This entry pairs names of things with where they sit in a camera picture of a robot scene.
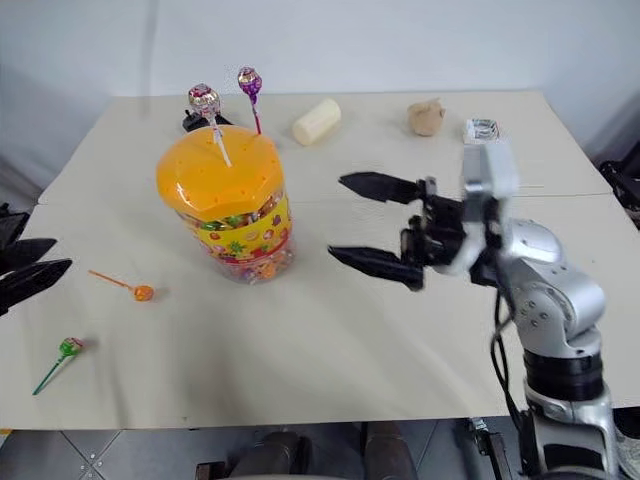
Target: candy jar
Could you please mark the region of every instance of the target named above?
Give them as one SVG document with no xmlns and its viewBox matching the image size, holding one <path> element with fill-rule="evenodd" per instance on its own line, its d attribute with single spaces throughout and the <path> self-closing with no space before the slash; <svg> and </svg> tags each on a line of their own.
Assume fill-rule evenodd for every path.
<svg viewBox="0 0 640 480">
<path fill-rule="evenodd" d="M 158 192 L 234 280 L 276 277 L 293 260 L 284 174 L 266 135 L 220 125 L 224 148 L 200 128 L 178 140 L 157 166 Z"/>
</svg>

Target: green lollipop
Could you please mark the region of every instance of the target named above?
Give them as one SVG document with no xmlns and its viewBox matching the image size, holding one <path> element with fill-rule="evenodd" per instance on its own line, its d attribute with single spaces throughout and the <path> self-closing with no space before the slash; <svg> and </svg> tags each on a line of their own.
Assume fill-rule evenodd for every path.
<svg viewBox="0 0 640 480">
<path fill-rule="evenodd" d="M 44 379 L 40 382 L 40 385 L 38 385 L 36 389 L 33 391 L 33 395 L 37 395 L 40 393 L 40 391 L 44 388 L 45 384 L 47 383 L 47 380 L 49 380 L 51 375 L 53 375 L 53 372 L 56 371 L 56 368 L 58 368 L 60 364 L 64 362 L 65 358 L 75 357 L 77 354 L 80 353 L 83 346 L 84 345 L 82 344 L 82 342 L 77 338 L 73 338 L 73 337 L 65 338 L 60 344 L 60 358 L 56 360 L 56 363 L 53 364 L 53 367 L 51 367 L 51 370 L 49 370 L 49 373 L 45 375 Z"/>
</svg>

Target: white wall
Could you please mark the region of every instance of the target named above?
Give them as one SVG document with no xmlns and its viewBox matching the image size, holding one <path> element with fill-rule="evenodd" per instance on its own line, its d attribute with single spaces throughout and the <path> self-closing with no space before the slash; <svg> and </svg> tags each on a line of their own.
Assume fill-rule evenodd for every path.
<svg viewBox="0 0 640 480">
<path fill-rule="evenodd" d="M 265 92 L 540 88 L 601 157 L 640 123 L 639 22 L 637 0 L 0 0 L 0 197 L 33 200 L 109 96 L 237 91 L 241 64 Z"/>
</svg>

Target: lollipop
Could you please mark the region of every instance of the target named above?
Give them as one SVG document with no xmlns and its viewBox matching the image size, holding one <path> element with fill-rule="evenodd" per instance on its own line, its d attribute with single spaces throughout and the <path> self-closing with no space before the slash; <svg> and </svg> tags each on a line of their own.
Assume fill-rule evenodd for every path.
<svg viewBox="0 0 640 480">
<path fill-rule="evenodd" d="M 252 67 L 242 67 L 238 72 L 238 85 L 240 85 L 240 90 L 249 95 L 251 110 L 256 119 L 256 129 L 258 130 L 258 135 L 260 135 L 262 129 L 260 128 L 260 116 L 258 115 L 256 103 L 258 102 L 258 92 L 262 88 L 262 78 Z"/>
<path fill-rule="evenodd" d="M 75 357 L 77 354 L 80 353 L 80 351 L 82 350 L 82 347 L 83 347 L 82 342 L 77 338 L 73 338 L 73 337 L 65 338 L 59 347 L 60 357 L 58 358 L 58 360 L 56 360 L 56 363 L 53 364 L 53 367 L 51 367 L 51 370 L 49 370 L 49 373 L 45 375 L 44 379 L 40 382 L 40 385 L 38 385 L 36 389 L 33 391 L 33 395 L 37 395 L 42 391 L 45 384 L 47 383 L 47 380 L 49 380 L 51 375 L 53 375 L 53 372 L 56 371 L 56 369 L 60 366 L 60 364 L 64 362 L 65 358 Z"/>
<path fill-rule="evenodd" d="M 131 293 L 133 293 L 133 298 L 136 299 L 136 302 L 147 302 L 153 298 L 153 288 L 149 285 L 137 285 L 132 287 L 131 285 L 127 285 L 126 283 L 119 282 L 118 280 L 114 280 L 111 277 L 107 277 L 102 273 L 96 272 L 95 270 L 89 270 L 91 275 L 95 275 L 96 277 L 100 277 L 107 282 L 115 283 L 119 287 L 124 287 L 128 289 Z"/>
<path fill-rule="evenodd" d="M 222 131 L 220 131 L 216 123 L 216 115 L 220 114 L 220 95 L 209 85 L 199 83 L 189 90 L 189 104 L 196 113 L 199 113 L 209 121 L 209 125 L 213 129 L 213 141 L 222 151 L 224 163 L 227 164 L 227 167 L 230 167 L 231 161 L 227 155 L 227 150 L 224 148 L 224 143 L 222 143 Z"/>
</svg>

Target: orange lollipop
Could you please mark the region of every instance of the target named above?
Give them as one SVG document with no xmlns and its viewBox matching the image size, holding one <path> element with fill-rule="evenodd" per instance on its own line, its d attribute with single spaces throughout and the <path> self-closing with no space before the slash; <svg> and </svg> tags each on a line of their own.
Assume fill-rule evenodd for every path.
<svg viewBox="0 0 640 480">
<path fill-rule="evenodd" d="M 153 298 L 153 288 L 149 285 L 137 285 L 135 287 L 132 287 L 131 285 L 127 285 L 126 283 L 114 280 L 113 278 L 107 277 L 106 275 L 96 272 L 95 270 L 89 270 L 89 273 L 91 275 L 95 275 L 96 277 L 100 277 L 108 282 L 115 283 L 119 287 L 128 289 L 131 293 L 133 293 L 133 298 L 136 299 L 136 302 L 148 302 Z"/>
</svg>

